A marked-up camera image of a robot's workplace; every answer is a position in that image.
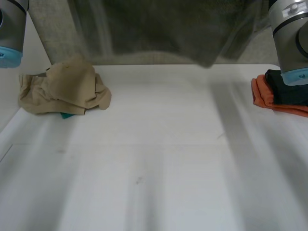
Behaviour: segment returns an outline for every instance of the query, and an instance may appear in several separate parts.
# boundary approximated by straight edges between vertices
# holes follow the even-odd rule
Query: robotic arm
[[[283,80],[308,84],[308,0],[270,0],[269,6]]]
[[[29,0],[0,0],[0,68],[21,63]]]

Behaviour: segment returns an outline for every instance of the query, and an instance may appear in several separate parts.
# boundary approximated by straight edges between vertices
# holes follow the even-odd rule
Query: beige cloth
[[[111,92],[93,66],[81,57],[55,64],[46,77],[21,75],[19,105],[33,114],[84,115],[86,109],[110,105]]]

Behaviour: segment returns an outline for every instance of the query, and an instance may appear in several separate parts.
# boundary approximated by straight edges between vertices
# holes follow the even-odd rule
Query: white tabletop
[[[0,230],[308,230],[308,119],[253,105],[268,69],[97,66],[106,111],[21,109],[0,133]]]

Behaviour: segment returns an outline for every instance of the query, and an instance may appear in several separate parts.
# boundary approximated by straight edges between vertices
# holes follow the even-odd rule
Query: teal cloth
[[[61,116],[62,116],[62,119],[68,119],[68,118],[70,118],[70,117],[72,117],[72,116],[74,116],[74,115],[73,115],[73,114],[62,113],[62,112],[61,112]]]

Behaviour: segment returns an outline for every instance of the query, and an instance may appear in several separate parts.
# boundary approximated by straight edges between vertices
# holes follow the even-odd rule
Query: gray fabric backdrop
[[[73,19],[66,0],[30,0],[30,15],[52,63],[62,61],[73,54],[81,53]],[[108,64],[189,64],[190,60],[175,55],[151,52],[102,59]],[[235,63],[218,58],[217,63]],[[257,35],[246,48],[241,64],[278,64],[270,28]]]

